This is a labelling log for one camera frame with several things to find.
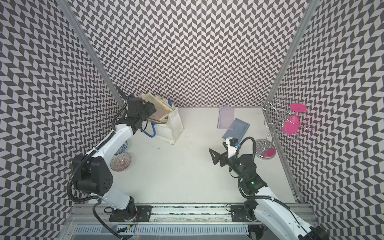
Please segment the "small yellow pouch under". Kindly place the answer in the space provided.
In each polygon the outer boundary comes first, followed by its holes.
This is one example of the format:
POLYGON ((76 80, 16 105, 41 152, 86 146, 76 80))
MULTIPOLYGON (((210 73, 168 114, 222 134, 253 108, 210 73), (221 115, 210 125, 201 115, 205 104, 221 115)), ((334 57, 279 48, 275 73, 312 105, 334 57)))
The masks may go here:
POLYGON ((165 123, 166 118, 175 110, 172 101, 168 101, 159 95, 147 93, 142 94, 141 97, 144 101, 154 104, 156 108, 156 112, 149 117, 152 121, 165 123))

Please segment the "dark blue pouch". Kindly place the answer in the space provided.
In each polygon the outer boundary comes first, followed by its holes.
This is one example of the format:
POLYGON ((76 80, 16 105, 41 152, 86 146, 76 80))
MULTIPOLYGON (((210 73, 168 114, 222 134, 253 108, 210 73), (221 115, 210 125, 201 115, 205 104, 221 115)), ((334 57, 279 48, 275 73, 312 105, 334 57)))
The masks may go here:
POLYGON ((232 124, 232 129, 226 131, 223 135, 223 139, 226 140, 227 138, 235 138, 240 143, 249 127, 250 124, 236 118, 232 124))

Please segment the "white canvas bag blue handles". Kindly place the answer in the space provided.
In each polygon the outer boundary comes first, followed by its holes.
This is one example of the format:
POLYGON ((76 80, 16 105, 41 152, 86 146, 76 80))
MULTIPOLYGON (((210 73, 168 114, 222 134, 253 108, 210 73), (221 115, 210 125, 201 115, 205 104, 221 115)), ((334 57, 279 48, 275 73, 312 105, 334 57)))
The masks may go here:
POLYGON ((150 138, 157 138, 168 144, 174 145, 183 132, 184 126, 181 121, 178 107, 173 101, 172 104, 175 107, 175 110, 166 118, 167 121, 165 123, 158 123, 148 118, 148 122, 142 125, 141 131, 150 138))

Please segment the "lilac mesh pouch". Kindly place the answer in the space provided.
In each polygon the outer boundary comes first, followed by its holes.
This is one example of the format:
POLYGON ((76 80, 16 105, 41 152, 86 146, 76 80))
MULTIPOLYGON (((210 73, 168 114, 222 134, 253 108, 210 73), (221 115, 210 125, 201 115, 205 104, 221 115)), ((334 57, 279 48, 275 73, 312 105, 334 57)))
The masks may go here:
POLYGON ((233 122, 235 120, 235 108, 222 106, 219 108, 219 117, 218 117, 218 129, 233 129, 233 122))

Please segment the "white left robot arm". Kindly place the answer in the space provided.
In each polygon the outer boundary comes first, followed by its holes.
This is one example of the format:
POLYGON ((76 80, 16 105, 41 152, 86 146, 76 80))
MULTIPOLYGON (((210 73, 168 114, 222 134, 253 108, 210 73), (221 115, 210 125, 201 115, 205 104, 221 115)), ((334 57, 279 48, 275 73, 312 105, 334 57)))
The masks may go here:
POLYGON ((73 171, 67 185, 67 195, 71 201, 103 201, 112 208, 112 214, 119 215, 121 220, 130 221, 137 215, 133 197, 114 185, 111 162, 121 145, 155 112, 154 104, 133 95, 126 97, 124 107, 113 118, 112 132, 91 151, 73 159, 73 171))

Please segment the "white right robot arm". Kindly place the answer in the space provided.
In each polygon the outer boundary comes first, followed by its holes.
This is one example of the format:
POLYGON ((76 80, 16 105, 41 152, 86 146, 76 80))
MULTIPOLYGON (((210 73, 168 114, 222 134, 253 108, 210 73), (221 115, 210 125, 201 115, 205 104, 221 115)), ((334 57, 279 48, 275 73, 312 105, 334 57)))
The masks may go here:
POLYGON ((253 155, 235 156, 220 154, 209 149, 214 165, 233 167, 238 175, 238 189, 246 201, 242 213, 253 222, 265 225, 280 240, 328 240, 327 232, 321 227, 309 224, 280 201, 268 184, 257 173, 253 155))

